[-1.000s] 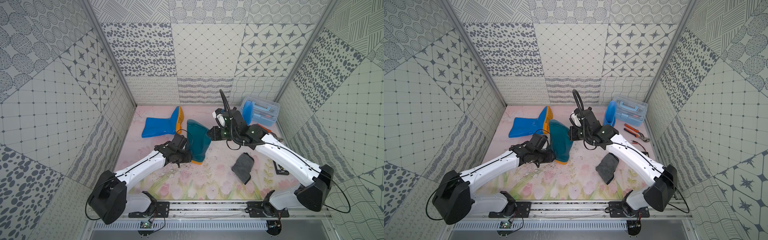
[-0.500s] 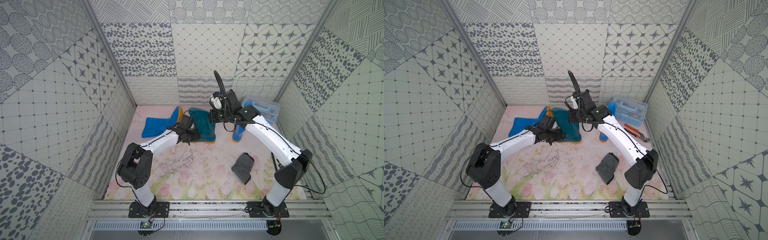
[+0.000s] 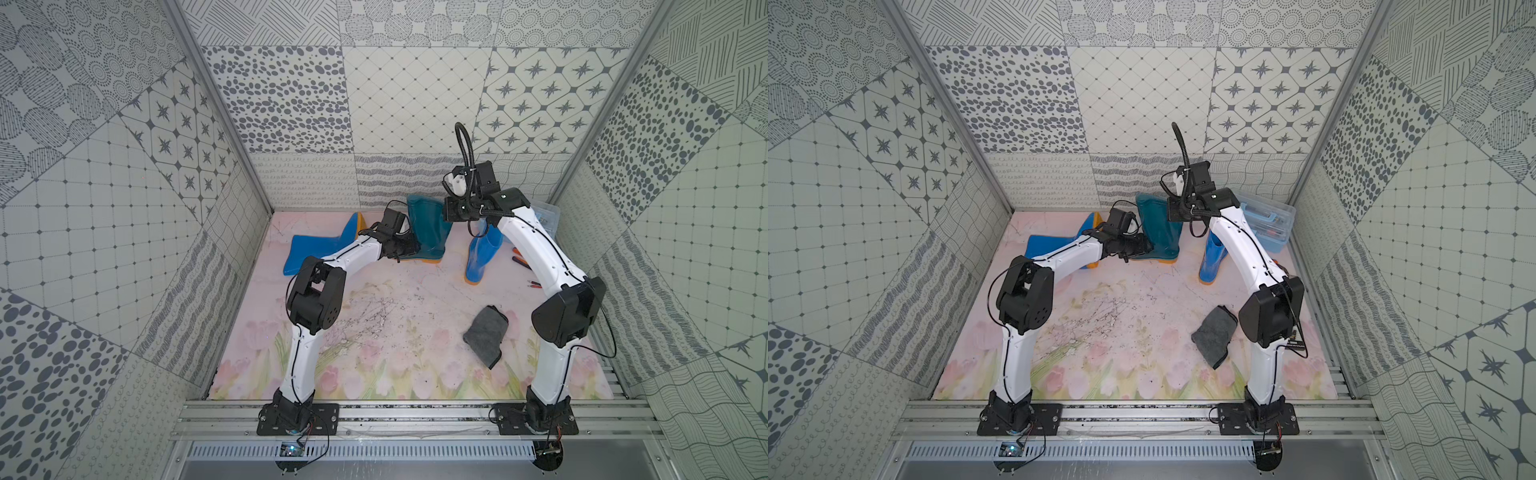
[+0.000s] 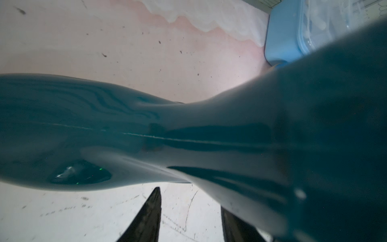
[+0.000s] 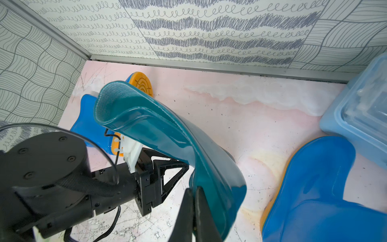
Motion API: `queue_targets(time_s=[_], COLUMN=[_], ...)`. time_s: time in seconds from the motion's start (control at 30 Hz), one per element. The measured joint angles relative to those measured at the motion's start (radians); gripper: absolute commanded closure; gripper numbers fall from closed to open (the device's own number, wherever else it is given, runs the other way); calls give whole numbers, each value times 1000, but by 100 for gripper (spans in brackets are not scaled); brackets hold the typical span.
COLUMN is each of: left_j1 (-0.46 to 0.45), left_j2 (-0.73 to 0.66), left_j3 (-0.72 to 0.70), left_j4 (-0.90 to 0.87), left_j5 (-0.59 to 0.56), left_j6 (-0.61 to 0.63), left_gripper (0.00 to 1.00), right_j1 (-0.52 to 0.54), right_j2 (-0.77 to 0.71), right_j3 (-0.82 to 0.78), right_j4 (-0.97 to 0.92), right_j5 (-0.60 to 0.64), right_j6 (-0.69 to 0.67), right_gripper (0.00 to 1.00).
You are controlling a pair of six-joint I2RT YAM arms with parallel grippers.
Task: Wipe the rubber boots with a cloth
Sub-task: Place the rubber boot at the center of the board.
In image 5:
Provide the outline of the green rubber boot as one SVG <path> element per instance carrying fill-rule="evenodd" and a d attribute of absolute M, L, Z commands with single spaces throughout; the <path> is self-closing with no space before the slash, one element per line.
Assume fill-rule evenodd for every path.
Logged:
<path fill-rule="evenodd" d="M 189 187 L 202 187 L 217 230 L 227 238 L 247 185 L 233 157 L 204 131 L 124 81 L 106 84 L 96 122 L 194 168 Z"/>

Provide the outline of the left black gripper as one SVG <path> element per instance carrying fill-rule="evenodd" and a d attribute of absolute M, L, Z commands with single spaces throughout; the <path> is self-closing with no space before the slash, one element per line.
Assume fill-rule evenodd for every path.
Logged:
<path fill-rule="evenodd" d="M 86 144 L 68 134 L 41 134 L 36 138 L 42 166 L 49 183 L 42 187 L 45 217 L 37 224 L 44 238 L 65 232 L 93 215 L 120 209 L 135 200 L 142 215 L 165 201 L 189 165 L 158 151 L 143 148 L 135 168 L 126 164 L 90 171 Z M 167 170 L 179 169 L 167 183 Z"/>

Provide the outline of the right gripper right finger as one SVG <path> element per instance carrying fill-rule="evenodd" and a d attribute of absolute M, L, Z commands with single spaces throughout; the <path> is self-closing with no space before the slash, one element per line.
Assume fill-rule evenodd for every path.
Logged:
<path fill-rule="evenodd" d="M 196 190 L 195 223 L 196 242 L 222 242 L 202 187 Z"/>

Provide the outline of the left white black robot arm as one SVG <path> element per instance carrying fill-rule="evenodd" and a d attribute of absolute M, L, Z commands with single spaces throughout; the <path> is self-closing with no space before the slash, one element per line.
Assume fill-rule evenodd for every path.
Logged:
<path fill-rule="evenodd" d="M 35 242 L 136 201 L 142 215 L 162 204 L 188 171 L 184 162 L 143 148 L 135 171 L 127 164 L 97 171 L 87 146 L 63 132 L 40 134 L 1 152 L 1 241 Z"/>

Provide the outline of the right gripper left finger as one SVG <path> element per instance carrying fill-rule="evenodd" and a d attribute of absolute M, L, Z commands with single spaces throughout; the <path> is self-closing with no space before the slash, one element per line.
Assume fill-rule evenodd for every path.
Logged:
<path fill-rule="evenodd" d="M 174 229 L 169 242 L 191 242 L 193 231 L 194 205 L 191 189 L 186 189 Z"/>

